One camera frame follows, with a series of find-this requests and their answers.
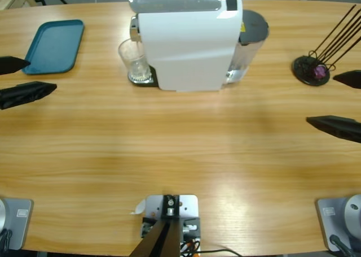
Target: drinking glass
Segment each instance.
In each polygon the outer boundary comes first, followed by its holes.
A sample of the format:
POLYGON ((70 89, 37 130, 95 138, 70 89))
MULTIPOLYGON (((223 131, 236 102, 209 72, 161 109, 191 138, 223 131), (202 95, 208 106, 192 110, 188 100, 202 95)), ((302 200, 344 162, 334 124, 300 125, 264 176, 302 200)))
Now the drinking glass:
POLYGON ((118 53, 128 69, 128 77, 131 81, 146 82, 152 78, 141 42, 128 39, 119 45, 118 53))

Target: wooden table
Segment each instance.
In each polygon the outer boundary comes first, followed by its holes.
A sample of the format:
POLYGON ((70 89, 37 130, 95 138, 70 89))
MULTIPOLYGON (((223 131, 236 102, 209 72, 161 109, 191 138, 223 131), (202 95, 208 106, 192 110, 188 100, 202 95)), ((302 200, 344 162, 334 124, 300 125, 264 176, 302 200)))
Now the wooden table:
MULTIPOLYGON (((26 249, 129 255, 150 194, 196 194, 204 249, 244 255, 325 250, 315 201, 361 192, 361 146, 307 116, 361 120, 361 94, 336 81, 300 83, 290 63, 314 49, 348 3, 245 0, 270 36, 241 83, 219 92, 132 86, 117 47, 126 3, 0 12, 0 55, 25 57, 38 27, 81 19, 75 67, 0 76, 2 88, 58 84, 41 101, 0 112, 0 195, 35 202, 26 249)), ((361 46, 337 65, 360 69, 361 46)))

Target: teal tray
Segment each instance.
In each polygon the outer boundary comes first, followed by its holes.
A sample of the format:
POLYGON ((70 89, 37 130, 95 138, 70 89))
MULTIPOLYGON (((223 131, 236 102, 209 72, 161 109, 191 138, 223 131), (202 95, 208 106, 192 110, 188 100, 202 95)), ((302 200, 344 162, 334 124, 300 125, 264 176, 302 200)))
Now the teal tray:
POLYGON ((81 20, 50 21, 42 24, 33 39, 23 68, 27 75, 67 72, 78 54, 84 23, 81 20))

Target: coffee maker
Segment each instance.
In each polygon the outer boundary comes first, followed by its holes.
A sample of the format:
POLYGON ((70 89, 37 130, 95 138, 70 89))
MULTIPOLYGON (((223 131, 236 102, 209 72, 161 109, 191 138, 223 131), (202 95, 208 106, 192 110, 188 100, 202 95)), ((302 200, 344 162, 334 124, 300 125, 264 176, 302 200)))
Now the coffee maker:
POLYGON ((130 38, 141 42, 152 81, 183 92, 219 90, 242 24, 242 0, 129 0, 130 38))

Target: label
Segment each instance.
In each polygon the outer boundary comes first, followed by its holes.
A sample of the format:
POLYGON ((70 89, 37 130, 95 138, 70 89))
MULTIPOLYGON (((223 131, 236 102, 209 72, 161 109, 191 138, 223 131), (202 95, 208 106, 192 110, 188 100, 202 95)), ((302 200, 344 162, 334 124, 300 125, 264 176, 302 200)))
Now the label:
POLYGON ((242 26, 241 26, 241 32, 246 32, 246 26, 244 25, 243 22, 242 22, 242 26))
POLYGON ((16 217, 28 217, 29 210, 18 209, 16 217))
POLYGON ((336 213, 334 212, 333 207, 326 207, 326 208, 323 208, 323 214, 325 216, 334 216, 336 213))

